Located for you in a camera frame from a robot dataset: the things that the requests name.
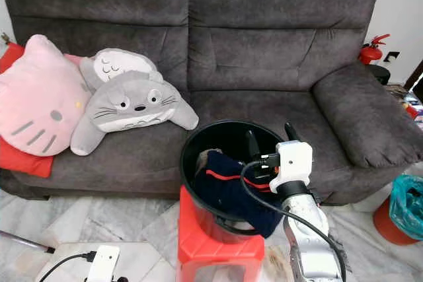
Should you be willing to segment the dark garment with red stripe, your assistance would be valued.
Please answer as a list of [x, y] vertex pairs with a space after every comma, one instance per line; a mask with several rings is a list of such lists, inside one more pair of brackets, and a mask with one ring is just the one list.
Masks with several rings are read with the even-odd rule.
[[224, 155], [220, 149], [200, 152], [192, 186], [200, 200], [214, 209], [236, 216], [253, 227], [260, 236], [270, 237], [282, 216], [258, 203], [241, 182], [245, 164]]

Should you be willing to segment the black plastic bucket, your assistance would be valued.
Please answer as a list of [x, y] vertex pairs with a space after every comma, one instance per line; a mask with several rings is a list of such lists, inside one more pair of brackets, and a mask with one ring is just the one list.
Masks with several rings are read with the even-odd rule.
[[[282, 138], [278, 137], [278, 134], [254, 123], [243, 121], [215, 122], [202, 126], [202, 128], [190, 134], [190, 137], [182, 146], [179, 156], [179, 167], [182, 174], [182, 185], [188, 190], [193, 202], [212, 213], [215, 217], [215, 223], [219, 227], [233, 234], [239, 234], [239, 236], [260, 236], [256, 229], [241, 218], [228, 215], [204, 203], [192, 186], [194, 174], [198, 168], [197, 159], [202, 151], [220, 149], [224, 155], [241, 161], [245, 165], [252, 162], [250, 161], [250, 155], [248, 155], [248, 143], [245, 137], [247, 130], [251, 130], [256, 134], [262, 155], [274, 153], [276, 145], [282, 142]], [[242, 183], [243, 188], [248, 194], [257, 195], [263, 201], [275, 207], [280, 207], [281, 198], [277, 194], [273, 194], [269, 186], [270, 180], [276, 174], [275, 168], [263, 168], [261, 166], [252, 168], [252, 170], [247, 172], [246, 182]]]

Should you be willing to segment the dark grey sofa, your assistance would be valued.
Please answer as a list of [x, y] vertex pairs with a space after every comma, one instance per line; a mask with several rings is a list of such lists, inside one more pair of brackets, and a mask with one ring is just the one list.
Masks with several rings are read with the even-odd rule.
[[200, 127], [246, 121], [313, 147], [309, 189], [356, 203], [423, 162], [423, 130], [358, 60], [376, 0], [5, 0], [18, 41], [142, 53]]

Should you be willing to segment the black round bin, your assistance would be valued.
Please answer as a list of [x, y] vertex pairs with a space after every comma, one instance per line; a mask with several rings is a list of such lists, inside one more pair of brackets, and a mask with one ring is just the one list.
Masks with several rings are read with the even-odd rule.
[[369, 64], [365, 65], [365, 68], [375, 77], [375, 79], [377, 79], [378, 83], [381, 83], [381, 85], [389, 84], [391, 74], [386, 67], [381, 67], [380, 65], [375, 64]]

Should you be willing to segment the red fire extinguisher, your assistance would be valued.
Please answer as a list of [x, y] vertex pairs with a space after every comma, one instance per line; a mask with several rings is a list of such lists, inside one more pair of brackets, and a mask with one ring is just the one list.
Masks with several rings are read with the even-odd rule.
[[365, 43], [360, 50], [358, 59], [365, 65], [371, 65], [375, 61], [383, 59], [383, 52], [379, 46], [384, 46], [384, 39], [390, 37], [390, 34], [383, 34], [372, 38], [369, 43]]

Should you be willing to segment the red plastic stool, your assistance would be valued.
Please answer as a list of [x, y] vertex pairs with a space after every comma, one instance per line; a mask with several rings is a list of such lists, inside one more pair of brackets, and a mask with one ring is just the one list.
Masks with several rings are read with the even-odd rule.
[[265, 258], [262, 236], [239, 236], [215, 223], [215, 217], [193, 202], [185, 186], [179, 189], [178, 281], [194, 282], [203, 267], [235, 265], [244, 282], [257, 282]]

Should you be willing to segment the red cushion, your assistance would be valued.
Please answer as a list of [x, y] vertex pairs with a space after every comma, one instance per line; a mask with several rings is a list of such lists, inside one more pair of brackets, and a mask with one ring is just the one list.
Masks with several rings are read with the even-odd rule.
[[[15, 43], [9, 43], [6, 52], [0, 59], [0, 74], [8, 70], [13, 62], [24, 53], [24, 48]], [[6, 170], [23, 172], [31, 176], [48, 179], [51, 173], [54, 158], [38, 157], [24, 153], [0, 138], [0, 167]]]

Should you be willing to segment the grey totoro pillow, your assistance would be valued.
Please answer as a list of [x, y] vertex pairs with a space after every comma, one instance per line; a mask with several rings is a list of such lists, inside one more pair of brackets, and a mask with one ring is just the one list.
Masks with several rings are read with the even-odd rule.
[[90, 155], [108, 132], [125, 131], [170, 121], [193, 130], [199, 122], [172, 84], [146, 73], [123, 73], [96, 90], [73, 131], [70, 149]]

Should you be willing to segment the orange bucket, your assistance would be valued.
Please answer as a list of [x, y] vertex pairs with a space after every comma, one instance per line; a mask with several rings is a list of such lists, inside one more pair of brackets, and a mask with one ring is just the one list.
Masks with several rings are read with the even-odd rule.
[[373, 213], [373, 225], [378, 233], [385, 240], [397, 246], [408, 246], [420, 242], [408, 236], [394, 224], [389, 216], [389, 207], [390, 198], [386, 198]]

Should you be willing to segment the teal plastic bag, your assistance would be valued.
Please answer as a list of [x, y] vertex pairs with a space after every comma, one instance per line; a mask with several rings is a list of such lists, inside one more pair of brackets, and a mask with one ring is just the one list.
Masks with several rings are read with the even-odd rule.
[[423, 176], [400, 174], [393, 180], [389, 216], [399, 230], [423, 242]]

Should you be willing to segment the pink cat face pillow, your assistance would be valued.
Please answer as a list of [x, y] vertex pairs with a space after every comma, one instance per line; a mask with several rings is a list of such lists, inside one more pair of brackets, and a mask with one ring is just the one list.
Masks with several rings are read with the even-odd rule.
[[78, 65], [44, 35], [33, 35], [0, 74], [0, 136], [30, 155], [57, 155], [69, 148], [92, 95]]

